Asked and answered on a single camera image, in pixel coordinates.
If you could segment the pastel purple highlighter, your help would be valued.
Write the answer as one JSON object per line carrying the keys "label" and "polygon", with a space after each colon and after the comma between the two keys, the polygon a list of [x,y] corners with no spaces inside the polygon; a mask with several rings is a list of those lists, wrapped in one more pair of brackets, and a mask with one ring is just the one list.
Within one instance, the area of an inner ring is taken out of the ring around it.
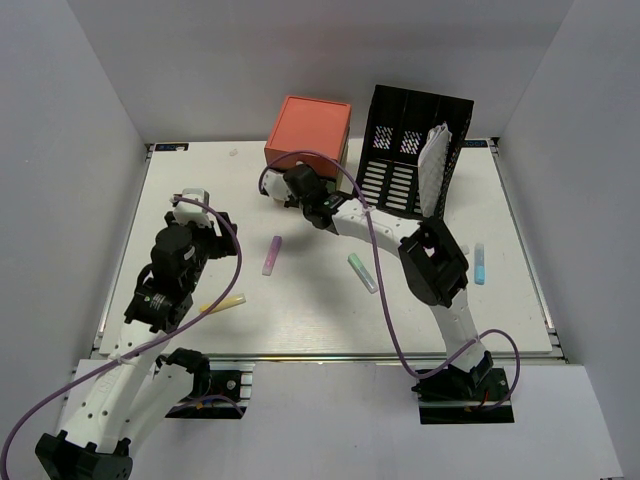
{"label": "pastel purple highlighter", "polygon": [[262,267],[262,275],[270,276],[273,272],[280,248],[282,245],[282,237],[274,236],[270,243],[263,267]]}

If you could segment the pastel yellow highlighter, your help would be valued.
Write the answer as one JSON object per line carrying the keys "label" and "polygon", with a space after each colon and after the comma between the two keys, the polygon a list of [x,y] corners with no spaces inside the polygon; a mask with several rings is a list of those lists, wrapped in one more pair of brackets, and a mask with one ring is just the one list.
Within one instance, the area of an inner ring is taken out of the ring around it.
{"label": "pastel yellow highlighter", "polygon": [[244,294],[235,294],[225,297],[220,300],[216,305],[204,304],[199,308],[200,313],[206,313],[207,315],[215,314],[227,309],[231,309],[240,306],[246,302],[246,296]]}

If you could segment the orange top drawer box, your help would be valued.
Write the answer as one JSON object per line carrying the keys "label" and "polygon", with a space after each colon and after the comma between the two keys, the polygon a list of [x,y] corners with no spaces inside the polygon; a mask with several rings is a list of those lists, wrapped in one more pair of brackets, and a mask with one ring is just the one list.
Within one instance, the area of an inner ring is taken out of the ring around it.
{"label": "orange top drawer box", "polygon": [[347,103],[287,95],[264,147],[266,164],[285,153],[313,150],[343,165],[351,112]]}

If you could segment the pastel green highlighter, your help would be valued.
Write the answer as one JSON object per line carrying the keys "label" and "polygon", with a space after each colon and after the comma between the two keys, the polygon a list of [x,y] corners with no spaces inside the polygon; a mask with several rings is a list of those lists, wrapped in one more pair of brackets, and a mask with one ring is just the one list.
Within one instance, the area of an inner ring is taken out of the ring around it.
{"label": "pastel green highlighter", "polygon": [[376,293],[378,291],[378,285],[358,255],[356,253],[349,254],[347,261],[366,290],[370,294]]}

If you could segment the white spiral notebook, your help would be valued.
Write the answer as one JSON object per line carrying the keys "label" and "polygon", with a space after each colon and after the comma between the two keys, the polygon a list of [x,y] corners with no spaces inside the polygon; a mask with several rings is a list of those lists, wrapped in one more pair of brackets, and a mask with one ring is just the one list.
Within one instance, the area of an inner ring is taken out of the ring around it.
{"label": "white spiral notebook", "polygon": [[421,150],[418,163],[418,193],[423,217],[435,214],[444,180],[445,165],[451,141],[446,122],[432,128]]}

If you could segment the pastel blue highlighter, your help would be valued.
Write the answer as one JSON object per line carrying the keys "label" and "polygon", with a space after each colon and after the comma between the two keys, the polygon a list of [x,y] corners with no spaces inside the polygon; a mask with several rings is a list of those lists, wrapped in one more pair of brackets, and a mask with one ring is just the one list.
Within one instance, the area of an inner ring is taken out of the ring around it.
{"label": "pastel blue highlighter", "polygon": [[474,246],[474,283],[484,285],[486,282],[485,248],[483,243]]}

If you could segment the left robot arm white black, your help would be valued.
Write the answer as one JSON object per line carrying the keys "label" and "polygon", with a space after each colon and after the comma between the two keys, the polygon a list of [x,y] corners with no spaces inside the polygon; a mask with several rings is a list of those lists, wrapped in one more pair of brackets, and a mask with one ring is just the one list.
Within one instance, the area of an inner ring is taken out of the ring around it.
{"label": "left robot arm white black", "polygon": [[163,349],[191,309],[207,262],[237,255],[237,226],[227,213],[205,209],[173,209],[165,221],[125,310],[113,367],[97,375],[60,431],[36,444],[51,479],[129,478],[136,454],[169,411],[210,390],[203,354],[178,348],[166,355]]}

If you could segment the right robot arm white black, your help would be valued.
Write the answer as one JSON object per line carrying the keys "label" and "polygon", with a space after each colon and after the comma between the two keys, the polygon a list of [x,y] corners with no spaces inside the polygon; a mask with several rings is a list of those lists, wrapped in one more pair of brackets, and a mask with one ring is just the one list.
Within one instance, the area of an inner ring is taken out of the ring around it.
{"label": "right robot arm white black", "polygon": [[289,197],[320,230],[368,241],[399,259],[410,292],[431,309],[451,362],[453,390],[472,399],[488,385],[491,354],[480,340],[468,305],[468,261],[444,221],[380,211],[362,195],[330,192],[308,165],[283,174]]}

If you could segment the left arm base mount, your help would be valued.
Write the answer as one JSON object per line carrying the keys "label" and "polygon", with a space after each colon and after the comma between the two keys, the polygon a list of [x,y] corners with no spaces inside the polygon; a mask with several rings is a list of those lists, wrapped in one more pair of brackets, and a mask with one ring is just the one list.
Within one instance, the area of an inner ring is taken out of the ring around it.
{"label": "left arm base mount", "polygon": [[239,420],[251,396],[252,370],[242,364],[196,363],[192,391],[167,414],[166,418],[191,420]]}

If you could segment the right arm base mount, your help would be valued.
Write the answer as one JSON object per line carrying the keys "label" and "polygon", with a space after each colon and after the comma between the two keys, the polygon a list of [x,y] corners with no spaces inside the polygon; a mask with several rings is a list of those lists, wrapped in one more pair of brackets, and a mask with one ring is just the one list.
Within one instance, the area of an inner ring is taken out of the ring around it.
{"label": "right arm base mount", "polygon": [[493,367],[475,388],[448,369],[417,380],[411,391],[418,401],[421,425],[490,425],[515,422],[510,385],[503,368]]}

